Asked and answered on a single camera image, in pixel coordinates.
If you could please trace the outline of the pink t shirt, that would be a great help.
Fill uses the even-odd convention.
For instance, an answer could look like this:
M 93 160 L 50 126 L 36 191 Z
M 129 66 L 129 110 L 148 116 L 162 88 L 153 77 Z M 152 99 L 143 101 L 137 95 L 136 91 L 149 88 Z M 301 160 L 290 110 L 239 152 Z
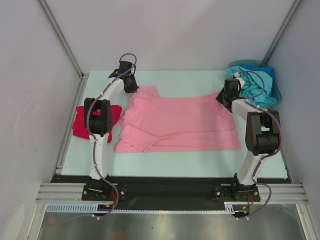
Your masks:
M 119 119 L 117 153 L 198 152 L 241 148 L 233 115 L 218 93 L 163 97 L 157 87 L 133 94 Z

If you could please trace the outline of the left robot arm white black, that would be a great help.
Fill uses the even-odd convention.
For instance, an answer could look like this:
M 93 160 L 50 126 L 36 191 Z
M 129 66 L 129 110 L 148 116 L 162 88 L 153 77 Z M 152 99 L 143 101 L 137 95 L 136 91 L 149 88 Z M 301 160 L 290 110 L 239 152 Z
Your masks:
M 114 125 L 111 101 L 121 92 L 132 94 L 138 90 L 135 71 L 135 63 L 120 60 L 101 93 L 84 100 L 84 127 L 88 131 L 92 150 L 91 170 L 81 197 L 84 201 L 104 201 L 110 194 L 116 193 L 116 189 L 106 182 L 109 173 L 103 169 L 108 137 Z

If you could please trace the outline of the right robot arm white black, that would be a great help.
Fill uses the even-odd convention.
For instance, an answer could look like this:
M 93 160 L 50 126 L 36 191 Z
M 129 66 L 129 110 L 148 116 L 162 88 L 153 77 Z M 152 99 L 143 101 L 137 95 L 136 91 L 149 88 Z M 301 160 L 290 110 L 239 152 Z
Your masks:
M 214 187 L 217 202 L 259 202 L 257 175 L 266 158 L 281 149 L 281 125 L 279 113 L 265 110 L 240 97 L 241 82 L 236 78 L 224 80 L 223 89 L 216 97 L 229 112 L 246 121 L 245 146 L 247 154 L 240 170 L 230 185 Z

